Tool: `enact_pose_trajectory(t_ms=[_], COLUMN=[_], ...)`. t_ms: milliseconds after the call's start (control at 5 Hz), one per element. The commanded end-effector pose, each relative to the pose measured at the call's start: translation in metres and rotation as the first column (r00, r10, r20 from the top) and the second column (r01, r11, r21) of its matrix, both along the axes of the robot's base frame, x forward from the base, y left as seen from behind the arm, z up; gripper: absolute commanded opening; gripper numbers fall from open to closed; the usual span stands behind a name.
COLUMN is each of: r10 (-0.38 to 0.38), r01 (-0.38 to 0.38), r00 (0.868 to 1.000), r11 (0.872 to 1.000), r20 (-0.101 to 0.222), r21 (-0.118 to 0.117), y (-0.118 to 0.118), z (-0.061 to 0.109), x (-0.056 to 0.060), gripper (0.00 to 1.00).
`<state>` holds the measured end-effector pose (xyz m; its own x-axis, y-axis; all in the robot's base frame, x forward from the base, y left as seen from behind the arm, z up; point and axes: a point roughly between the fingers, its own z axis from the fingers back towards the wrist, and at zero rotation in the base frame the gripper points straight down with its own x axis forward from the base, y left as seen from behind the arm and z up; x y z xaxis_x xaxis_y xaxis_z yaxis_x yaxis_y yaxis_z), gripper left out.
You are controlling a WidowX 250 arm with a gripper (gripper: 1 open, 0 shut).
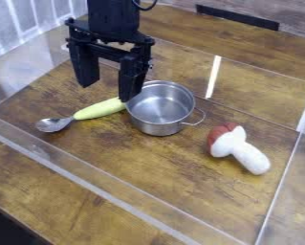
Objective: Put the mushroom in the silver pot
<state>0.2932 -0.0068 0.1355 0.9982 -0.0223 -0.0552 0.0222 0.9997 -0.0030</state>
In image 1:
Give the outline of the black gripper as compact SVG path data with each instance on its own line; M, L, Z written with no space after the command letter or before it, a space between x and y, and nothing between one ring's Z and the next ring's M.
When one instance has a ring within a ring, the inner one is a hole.
M132 33L97 33L89 30L87 20L69 18L67 47L83 88L100 79L99 58L120 62L119 99L131 100L141 91L145 74L152 65L155 39L140 31Z

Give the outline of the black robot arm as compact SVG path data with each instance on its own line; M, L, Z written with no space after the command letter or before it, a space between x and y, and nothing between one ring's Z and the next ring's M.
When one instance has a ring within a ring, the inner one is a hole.
M120 64L119 99L131 100L141 91L155 39L139 31L139 12L149 11L139 0L87 0L88 19L69 18L67 47L83 88L100 80L99 59Z

